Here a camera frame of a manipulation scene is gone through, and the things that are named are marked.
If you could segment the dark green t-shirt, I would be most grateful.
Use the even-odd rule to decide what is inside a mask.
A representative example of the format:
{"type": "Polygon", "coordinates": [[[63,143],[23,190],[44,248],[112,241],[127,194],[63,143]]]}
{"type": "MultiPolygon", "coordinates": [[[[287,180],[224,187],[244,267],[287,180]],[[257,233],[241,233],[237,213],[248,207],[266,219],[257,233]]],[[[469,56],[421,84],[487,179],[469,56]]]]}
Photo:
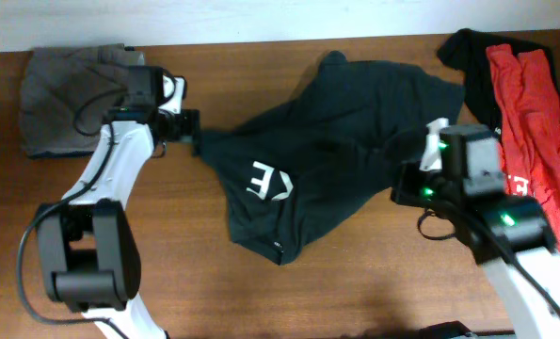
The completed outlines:
{"type": "Polygon", "coordinates": [[[465,89],[416,65],[328,53],[295,99],[231,130],[201,132],[199,156],[228,203],[233,243],[282,266],[419,160],[427,125],[456,121],[465,89]]]}

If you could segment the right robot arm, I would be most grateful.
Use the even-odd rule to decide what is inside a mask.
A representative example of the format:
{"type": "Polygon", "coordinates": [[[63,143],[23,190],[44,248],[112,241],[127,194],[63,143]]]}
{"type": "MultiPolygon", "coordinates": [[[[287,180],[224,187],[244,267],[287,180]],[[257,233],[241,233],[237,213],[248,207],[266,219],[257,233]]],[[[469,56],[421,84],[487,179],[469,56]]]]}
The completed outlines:
{"type": "Polygon", "coordinates": [[[484,125],[422,127],[390,139],[391,199],[448,220],[505,306],[518,338],[560,338],[560,252],[530,196],[509,195],[484,125]]]}

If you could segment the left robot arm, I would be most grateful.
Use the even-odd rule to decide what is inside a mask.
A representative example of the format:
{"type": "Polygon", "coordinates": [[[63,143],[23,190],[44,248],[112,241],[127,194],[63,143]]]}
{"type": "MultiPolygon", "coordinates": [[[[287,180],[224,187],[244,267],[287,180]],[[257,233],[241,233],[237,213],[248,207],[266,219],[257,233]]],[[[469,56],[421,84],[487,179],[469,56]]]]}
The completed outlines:
{"type": "Polygon", "coordinates": [[[184,109],[186,81],[161,67],[132,66],[104,113],[87,167],[59,202],[40,206],[35,235],[46,296],[107,338],[166,338],[139,295],[141,261],[125,210],[142,167],[168,143],[195,145],[200,113],[184,109]]]}

